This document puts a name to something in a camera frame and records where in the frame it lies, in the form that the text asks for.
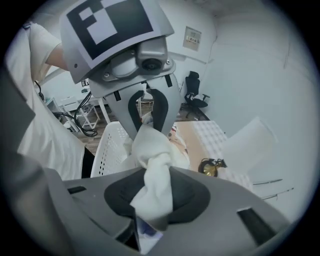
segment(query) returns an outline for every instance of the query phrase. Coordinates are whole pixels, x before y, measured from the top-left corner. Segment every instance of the office chair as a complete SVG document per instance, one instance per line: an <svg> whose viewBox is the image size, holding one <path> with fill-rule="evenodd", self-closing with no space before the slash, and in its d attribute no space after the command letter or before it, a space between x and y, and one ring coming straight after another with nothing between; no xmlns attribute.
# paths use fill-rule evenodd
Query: office chair
<svg viewBox="0 0 320 256"><path fill-rule="evenodd" d="M194 112L198 119L200 119L199 108L205 108L208 106L208 103L205 102L206 98L210 98L208 95L202 94L203 99L199 95L199 74L197 72L190 71L189 76L185 78L186 84L186 95L184 96L187 105L190 107L190 111L186 115L188 118L191 112Z"/></svg>

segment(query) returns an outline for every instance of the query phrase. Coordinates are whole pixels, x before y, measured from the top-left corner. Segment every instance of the white wall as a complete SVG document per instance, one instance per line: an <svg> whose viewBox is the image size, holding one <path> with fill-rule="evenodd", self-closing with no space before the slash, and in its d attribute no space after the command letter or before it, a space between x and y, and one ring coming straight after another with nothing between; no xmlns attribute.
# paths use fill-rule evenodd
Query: white wall
<svg viewBox="0 0 320 256"><path fill-rule="evenodd" d="M319 83L308 52L281 17L266 10L242 11L217 20L203 92L211 96L206 115L228 137L261 117L279 143L250 173L259 196L294 187L268 202L297 219L318 182Z"/></svg>
<svg viewBox="0 0 320 256"><path fill-rule="evenodd" d="M216 30L213 15L206 9L184 0L158 0L163 11L167 15L175 34L167 38L169 55L176 61L176 71L174 72L178 84L181 87L184 79L190 71L196 71L200 75L200 80L205 71L206 63L209 59L211 46L216 40ZM60 38L59 16L62 11L48 19L38 19L50 33ZM183 47L186 26L198 30L202 33L201 43L198 51L193 51ZM74 85L70 75L63 73L43 85L45 96L60 99L72 95L78 95L81 91L81 85ZM184 101L186 86L181 90L181 100Z"/></svg>

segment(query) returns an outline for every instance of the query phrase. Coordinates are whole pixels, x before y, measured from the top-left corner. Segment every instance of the white cloth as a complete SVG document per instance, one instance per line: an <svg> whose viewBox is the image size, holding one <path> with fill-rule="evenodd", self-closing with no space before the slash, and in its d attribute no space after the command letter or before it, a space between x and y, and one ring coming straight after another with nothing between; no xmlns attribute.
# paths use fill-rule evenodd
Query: white cloth
<svg viewBox="0 0 320 256"><path fill-rule="evenodd" d="M80 179L85 147L45 106L33 83L44 78L50 68L45 62L60 43L33 23L27 30L20 29L6 53L7 68L27 105L35 112L18 152L45 168L57 170L63 180Z"/></svg>
<svg viewBox="0 0 320 256"><path fill-rule="evenodd" d="M144 187L130 205L137 216L162 230L163 217L173 211L170 166L185 168L186 158L161 132L143 124L132 144L132 156L146 169Z"/></svg>

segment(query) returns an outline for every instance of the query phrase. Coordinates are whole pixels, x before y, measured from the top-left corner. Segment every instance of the ceiling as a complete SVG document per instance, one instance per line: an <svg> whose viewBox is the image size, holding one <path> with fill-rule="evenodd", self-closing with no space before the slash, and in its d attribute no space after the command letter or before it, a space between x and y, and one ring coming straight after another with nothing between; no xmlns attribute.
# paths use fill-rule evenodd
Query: ceiling
<svg viewBox="0 0 320 256"><path fill-rule="evenodd" d="M185 0L210 10L215 16L224 15L237 9L251 6L259 0Z"/></svg>
<svg viewBox="0 0 320 256"><path fill-rule="evenodd" d="M184 0L210 10L215 16L220 16L228 12L235 11L244 6L257 3L259 0ZM32 16L32 20L39 24L50 20L50 18L60 14L67 7L77 2L77 0L49 0L40 7Z"/></svg>

